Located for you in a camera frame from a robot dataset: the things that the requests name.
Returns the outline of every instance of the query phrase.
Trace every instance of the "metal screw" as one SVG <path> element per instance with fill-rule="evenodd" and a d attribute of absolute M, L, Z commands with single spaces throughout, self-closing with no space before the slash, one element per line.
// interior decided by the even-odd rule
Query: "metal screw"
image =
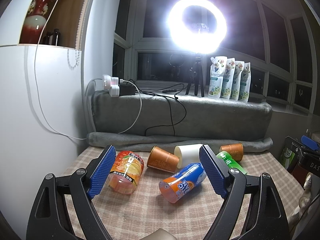
<path fill-rule="evenodd" d="M 52 179 L 53 178 L 53 174 L 49 173 L 45 176 L 45 179 Z"/>
<path fill-rule="evenodd" d="M 270 178 L 271 178 L 270 174 L 268 174 L 268 173 L 263 173 L 262 176 L 263 176 L 265 179 L 270 179 Z"/>
<path fill-rule="evenodd" d="M 230 172 L 231 172 L 232 174 L 239 174 L 239 170 L 236 169 L 236 168 L 231 169 Z"/>
<path fill-rule="evenodd" d="M 85 169 L 79 169 L 79 170 L 77 170 L 77 174 L 78 175 L 82 175 L 82 174 L 84 174 L 85 173 Z"/>

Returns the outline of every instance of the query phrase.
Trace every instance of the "gray blanket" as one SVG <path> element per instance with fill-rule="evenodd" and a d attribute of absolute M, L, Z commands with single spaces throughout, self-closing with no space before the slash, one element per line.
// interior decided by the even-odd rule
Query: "gray blanket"
<path fill-rule="evenodd" d="M 88 134 L 87 141 L 91 146 L 106 147 L 113 145 L 118 151 L 142 151 L 150 152 L 154 146 L 158 146 L 170 153 L 173 153 L 177 145 L 189 144 L 208 144 L 214 153 L 219 153 L 222 145 L 234 144 L 241 142 L 246 153 L 259 153 L 270 149 L 273 142 L 271 138 L 265 138 L 254 142 L 237 141 L 237 140 L 214 140 L 189 137 L 173 136 L 139 136 L 132 134 L 115 134 L 93 132 Z"/>
<path fill-rule="evenodd" d="M 185 114 L 184 108 L 169 99 L 174 123 Z M 272 115 L 268 103 L 251 104 L 228 99 L 180 96 L 185 106 L 185 120 L 175 126 L 176 136 L 206 139 L 255 141 L 264 138 Z M 132 125 L 140 108 L 139 96 L 110 97 L 107 91 L 92 96 L 92 116 L 97 132 L 119 133 Z M 135 125 L 126 133 L 144 135 L 173 135 L 169 105 L 165 98 L 142 95 L 142 110 Z"/>

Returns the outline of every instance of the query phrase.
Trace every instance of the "ring light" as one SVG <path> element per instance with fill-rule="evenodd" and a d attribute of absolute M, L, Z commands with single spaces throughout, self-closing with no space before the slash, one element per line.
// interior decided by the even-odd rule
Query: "ring light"
<path fill-rule="evenodd" d="M 215 33 L 193 33 L 182 21 L 183 11 L 189 6 L 201 6 L 212 12 L 217 20 Z M 214 52 L 227 33 L 227 23 L 220 10 L 207 0 L 181 0 L 172 8 L 168 24 L 173 41 L 186 50 L 209 54 Z"/>

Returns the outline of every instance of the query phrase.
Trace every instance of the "white pouch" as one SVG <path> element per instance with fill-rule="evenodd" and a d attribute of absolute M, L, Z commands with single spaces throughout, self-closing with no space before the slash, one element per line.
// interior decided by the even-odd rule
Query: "white pouch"
<path fill-rule="evenodd" d="M 226 69 L 227 57 L 217 56 L 211 58 L 209 97 L 220 98 L 223 75 Z"/>
<path fill-rule="evenodd" d="M 233 75 L 235 74 L 235 58 L 228 58 L 226 64 L 226 71 L 223 75 L 221 97 L 229 99 L 231 95 L 231 88 L 233 82 Z"/>
<path fill-rule="evenodd" d="M 250 62 L 249 62 L 244 64 L 244 69 L 241 73 L 239 100 L 248 102 L 250 83 L 251 83 L 251 69 L 250 69 Z"/>
<path fill-rule="evenodd" d="M 233 75 L 230 99 L 238 100 L 240 91 L 241 73 L 244 68 L 244 61 L 236 61 L 235 74 Z"/>

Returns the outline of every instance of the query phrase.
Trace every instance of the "red vase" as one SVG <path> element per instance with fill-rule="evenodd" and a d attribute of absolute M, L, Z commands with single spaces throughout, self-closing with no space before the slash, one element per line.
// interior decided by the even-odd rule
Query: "red vase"
<path fill-rule="evenodd" d="M 53 0 L 33 0 L 24 21 L 20 43 L 37 44 L 42 29 L 47 21 L 44 15 L 48 12 L 48 4 Z"/>

